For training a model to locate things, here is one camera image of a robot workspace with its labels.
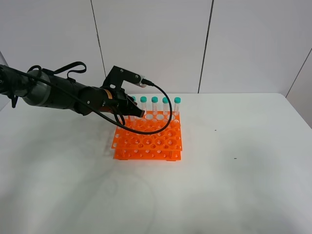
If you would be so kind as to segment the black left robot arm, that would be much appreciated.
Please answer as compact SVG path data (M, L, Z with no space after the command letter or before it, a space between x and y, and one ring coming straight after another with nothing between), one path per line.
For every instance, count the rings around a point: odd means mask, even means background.
M83 116L94 110L123 116L144 115L144 110L122 88L124 81L140 86L142 76L113 66L100 87L83 85L72 77L58 76L62 72L85 73L85 68L76 69L80 65L85 66L82 62L73 62L55 71L35 65L26 73L2 65L0 93L11 99L13 107L18 98L22 98L31 106L68 109Z

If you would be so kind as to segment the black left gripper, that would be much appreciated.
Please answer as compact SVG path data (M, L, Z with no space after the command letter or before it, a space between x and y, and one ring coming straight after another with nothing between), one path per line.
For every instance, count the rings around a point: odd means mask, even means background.
M115 91L112 88L99 88L102 94L102 101L99 108L100 112L106 112L111 114L122 114L124 116L130 115L129 97L124 91ZM142 118L144 111L137 106L135 102L135 117Z

